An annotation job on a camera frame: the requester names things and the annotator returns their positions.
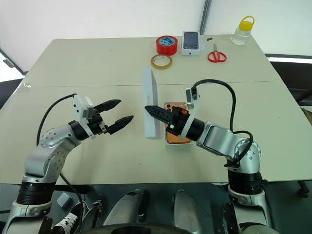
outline yellow bottle handle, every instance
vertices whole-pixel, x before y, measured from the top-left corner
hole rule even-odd
[[[244,19],[247,19],[247,18],[252,18],[253,21],[252,21],[251,23],[252,23],[252,25],[254,25],[254,17],[252,17],[252,16],[246,16],[246,17],[244,17],[244,18],[240,21],[240,23],[241,23],[242,21],[244,21]]]

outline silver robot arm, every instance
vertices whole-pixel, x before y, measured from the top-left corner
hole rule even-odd
[[[102,133],[113,134],[125,127],[133,116],[117,120],[107,126],[99,113],[108,111],[120,100],[110,100],[96,107],[87,97],[74,95],[74,108],[78,121],[53,128],[45,133],[37,148],[25,162],[25,173],[17,200],[12,204],[3,234],[48,233],[52,221],[45,217],[51,208],[55,183],[65,164],[67,155],[86,138]]]
[[[212,81],[229,86],[219,80]],[[188,109],[196,106],[198,98],[194,86],[186,89]],[[203,122],[179,107],[172,107],[172,111],[158,106],[145,106],[145,109],[154,118],[168,124],[167,132],[182,139],[191,139],[197,146],[226,158],[231,203],[226,205],[225,212],[227,219],[235,219],[230,220],[228,224],[229,233],[244,233],[250,226],[255,225],[264,226],[270,233],[272,223],[260,173],[261,149],[249,132],[233,133],[217,124]],[[250,137],[240,137],[236,135],[238,133],[248,133]]]

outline shoe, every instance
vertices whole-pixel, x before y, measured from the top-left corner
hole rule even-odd
[[[68,215],[52,229],[52,234],[74,234],[79,226],[81,204],[76,204]],[[83,203],[83,214],[86,212]]]

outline table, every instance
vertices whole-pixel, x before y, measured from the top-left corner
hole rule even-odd
[[[183,57],[178,52],[173,56],[171,68],[153,69],[159,104],[184,101],[185,88],[196,80],[206,77],[225,80],[237,97],[234,129],[251,131],[262,149],[263,178],[269,181],[311,179],[312,128],[256,42],[251,39],[246,47],[239,47],[227,42],[229,35],[212,37],[212,42],[217,43],[229,60],[223,64],[205,60],[211,50],[208,47],[213,44],[211,41],[207,42],[207,48],[199,57]],[[133,114],[135,117],[123,130],[111,136],[87,139],[68,155],[63,171],[71,183],[227,181],[224,157],[195,145],[165,146],[163,125],[161,139],[144,137],[140,72],[148,66],[155,53],[152,45],[155,40],[53,41],[24,79],[31,88],[22,84],[0,111],[0,183],[20,183],[24,161],[35,147],[36,132],[44,112],[56,99],[73,92],[88,96],[94,104],[121,99],[116,108],[102,114],[108,124],[123,116]],[[135,48],[121,53],[118,44],[128,48],[121,41],[128,44],[136,42],[144,49],[138,51],[137,59],[124,59],[124,55],[131,55]],[[95,50],[96,45],[107,48],[107,44],[112,45],[109,55]],[[93,54],[97,57],[93,62],[85,59]],[[199,91],[201,106],[198,119],[228,127],[232,102],[228,91],[215,84],[202,85]],[[72,100],[69,99],[53,109],[42,131],[73,119]]]

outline scissors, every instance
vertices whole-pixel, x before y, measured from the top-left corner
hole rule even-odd
[[[219,52],[216,47],[216,44],[214,43],[214,51],[208,54],[208,60],[210,62],[225,62],[226,59],[227,59],[226,55],[222,52]]]

